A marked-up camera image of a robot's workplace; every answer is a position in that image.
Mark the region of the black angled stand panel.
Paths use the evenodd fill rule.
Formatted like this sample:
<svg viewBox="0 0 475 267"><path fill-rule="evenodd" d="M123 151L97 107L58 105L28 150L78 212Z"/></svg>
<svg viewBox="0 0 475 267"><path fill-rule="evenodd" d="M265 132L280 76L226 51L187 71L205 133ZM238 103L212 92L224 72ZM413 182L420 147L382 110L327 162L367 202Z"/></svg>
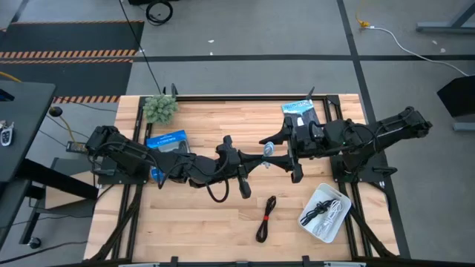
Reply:
<svg viewBox="0 0 475 267"><path fill-rule="evenodd" d="M452 117L475 114L475 76L455 78L437 95Z"/></svg>

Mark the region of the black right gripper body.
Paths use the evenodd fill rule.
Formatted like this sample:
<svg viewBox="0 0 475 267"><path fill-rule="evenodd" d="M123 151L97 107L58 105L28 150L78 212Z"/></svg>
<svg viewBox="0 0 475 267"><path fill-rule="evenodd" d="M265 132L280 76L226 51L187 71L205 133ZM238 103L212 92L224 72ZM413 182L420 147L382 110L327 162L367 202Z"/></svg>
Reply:
<svg viewBox="0 0 475 267"><path fill-rule="evenodd" d="M287 116L284 118L284 127L287 136L287 150L292 163L292 183L299 183L303 170L299 163L300 158L313 159L324 155L325 147L322 145L324 135L315 121L308 125L298 126Z"/></svg>

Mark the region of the green artificial succulent plant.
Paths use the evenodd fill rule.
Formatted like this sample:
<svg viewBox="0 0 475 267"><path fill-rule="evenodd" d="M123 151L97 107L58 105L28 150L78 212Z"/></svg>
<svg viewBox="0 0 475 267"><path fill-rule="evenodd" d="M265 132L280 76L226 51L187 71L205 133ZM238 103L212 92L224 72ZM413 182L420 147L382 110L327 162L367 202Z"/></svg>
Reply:
<svg viewBox="0 0 475 267"><path fill-rule="evenodd" d="M143 112L148 123L168 125L177 111L178 104L172 96L155 95L145 98Z"/></svg>

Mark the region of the car key fob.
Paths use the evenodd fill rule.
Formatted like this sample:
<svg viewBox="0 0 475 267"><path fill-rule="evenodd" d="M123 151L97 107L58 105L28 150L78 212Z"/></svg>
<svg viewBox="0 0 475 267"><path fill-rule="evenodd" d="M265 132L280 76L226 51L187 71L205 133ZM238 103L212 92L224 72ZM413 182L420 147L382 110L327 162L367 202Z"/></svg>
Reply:
<svg viewBox="0 0 475 267"><path fill-rule="evenodd" d="M0 120L0 144L4 147L13 142L14 123L8 124L6 120Z"/></svg>

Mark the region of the black power adapter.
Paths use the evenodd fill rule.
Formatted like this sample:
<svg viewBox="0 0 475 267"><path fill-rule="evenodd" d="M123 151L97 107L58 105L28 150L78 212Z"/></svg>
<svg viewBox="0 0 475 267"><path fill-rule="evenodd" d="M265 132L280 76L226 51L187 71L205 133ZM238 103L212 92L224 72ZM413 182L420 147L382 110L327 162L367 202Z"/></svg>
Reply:
<svg viewBox="0 0 475 267"><path fill-rule="evenodd" d="M76 154L87 154L88 150L85 147L84 142L73 142L73 141L68 141L66 145L66 151L70 153L76 153Z"/></svg>

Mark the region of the white plastic tray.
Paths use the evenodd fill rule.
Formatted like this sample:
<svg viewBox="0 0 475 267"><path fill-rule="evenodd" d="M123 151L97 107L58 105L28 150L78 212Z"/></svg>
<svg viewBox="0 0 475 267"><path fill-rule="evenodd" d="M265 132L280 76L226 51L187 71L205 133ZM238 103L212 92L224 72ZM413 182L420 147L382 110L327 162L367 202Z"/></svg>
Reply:
<svg viewBox="0 0 475 267"><path fill-rule="evenodd" d="M321 183L302 211L298 224L324 243L331 243L338 233L351 201L326 183Z"/></svg>

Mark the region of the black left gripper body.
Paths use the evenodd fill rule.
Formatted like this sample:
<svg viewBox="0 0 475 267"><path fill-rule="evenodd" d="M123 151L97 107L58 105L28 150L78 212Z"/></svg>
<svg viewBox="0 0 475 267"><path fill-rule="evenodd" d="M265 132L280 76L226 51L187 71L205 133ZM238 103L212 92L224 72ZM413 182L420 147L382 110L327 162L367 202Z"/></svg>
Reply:
<svg viewBox="0 0 475 267"><path fill-rule="evenodd" d="M240 162L236 148L232 147L232 138L230 135L224 136L223 143L216 147L216 152L219 154L219 165L216 176L225 182L226 192L229 192L229 180L237 179L239 191L243 199L251 197L252 190L248 183L248 178L240 176L240 167L243 163Z"/></svg>

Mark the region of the grey table leg foot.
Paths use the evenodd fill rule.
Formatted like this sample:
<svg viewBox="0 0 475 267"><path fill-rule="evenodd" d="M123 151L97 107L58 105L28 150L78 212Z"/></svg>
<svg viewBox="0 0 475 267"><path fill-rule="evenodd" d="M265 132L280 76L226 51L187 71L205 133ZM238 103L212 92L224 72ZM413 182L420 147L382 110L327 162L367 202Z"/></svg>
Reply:
<svg viewBox="0 0 475 267"><path fill-rule="evenodd" d="M447 22L418 22L416 32L419 33L454 33L475 34L475 24L467 24L475 15L475 0L464 7L457 15Z"/></svg>

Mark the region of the black aluminium table frame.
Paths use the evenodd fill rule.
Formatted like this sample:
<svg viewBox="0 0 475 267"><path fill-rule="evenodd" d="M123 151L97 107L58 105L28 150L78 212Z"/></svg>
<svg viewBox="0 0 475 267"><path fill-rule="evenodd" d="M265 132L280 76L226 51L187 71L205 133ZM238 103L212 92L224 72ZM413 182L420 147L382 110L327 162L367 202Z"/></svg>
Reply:
<svg viewBox="0 0 475 267"><path fill-rule="evenodd" d="M114 124L126 137L139 141L184 130L191 150L212 157L230 135L236 148L260 153L259 141L277 132L283 121L281 106L293 95L180 96L179 111L170 125L149 125L140 117L141 96L119 101ZM298 217L321 184L334 185L328 159L302 161L304 179L294 184L280 168L257 167L249 177L252 195L243 199L238 183L194 189L167 182L142 188L140 207L125 227L113 257L135 263L295 262L308 255L312 261L349 260L376 256L376 250L354 221L345 222L331 243L305 232Z"/></svg>

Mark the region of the blue game controller box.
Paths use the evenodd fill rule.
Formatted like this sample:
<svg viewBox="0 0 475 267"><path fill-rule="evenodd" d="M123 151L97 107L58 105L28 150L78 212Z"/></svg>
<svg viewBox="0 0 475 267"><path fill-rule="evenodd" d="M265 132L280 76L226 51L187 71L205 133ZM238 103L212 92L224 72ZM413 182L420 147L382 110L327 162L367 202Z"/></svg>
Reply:
<svg viewBox="0 0 475 267"><path fill-rule="evenodd" d="M176 167L180 159L175 154L188 154L190 152L189 142L184 130L147 138L146 146L150 149L149 155L154 163L151 169L151 177L159 185L159 188L162 188L165 181L168 180L178 183L186 181L186 178L176 174L168 174L170 170L180 170L180 166Z"/></svg>

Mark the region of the black desk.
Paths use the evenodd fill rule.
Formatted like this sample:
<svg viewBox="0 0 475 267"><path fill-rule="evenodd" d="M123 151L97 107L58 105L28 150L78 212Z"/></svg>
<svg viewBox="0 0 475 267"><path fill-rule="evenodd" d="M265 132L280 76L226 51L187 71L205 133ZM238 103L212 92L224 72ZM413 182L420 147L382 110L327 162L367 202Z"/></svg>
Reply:
<svg viewBox="0 0 475 267"><path fill-rule="evenodd" d="M0 120L13 123L13 142L0 144L0 250L25 197L41 199L37 182L69 194L96 200L98 189L28 159L27 152L52 104L56 86L38 82L0 80L0 91L11 100L0 101Z"/></svg>

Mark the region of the black hazard-striped floor mat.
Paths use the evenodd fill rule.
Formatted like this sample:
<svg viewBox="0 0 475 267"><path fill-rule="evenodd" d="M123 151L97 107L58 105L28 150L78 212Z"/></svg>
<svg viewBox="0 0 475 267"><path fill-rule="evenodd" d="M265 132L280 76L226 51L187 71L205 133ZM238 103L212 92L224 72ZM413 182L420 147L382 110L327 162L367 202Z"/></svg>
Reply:
<svg viewBox="0 0 475 267"><path fill-rule="evenodd" d="M132 63L130 59L0 60L0 73L23 82L55 84L55 103L114 103L126 94Z"/></svg>
<svg viewBox="0 0 475 267"><path fill-rule="evenodd" d="M16 22L0 30L0 59L134 56L141 20Z"/></svg>

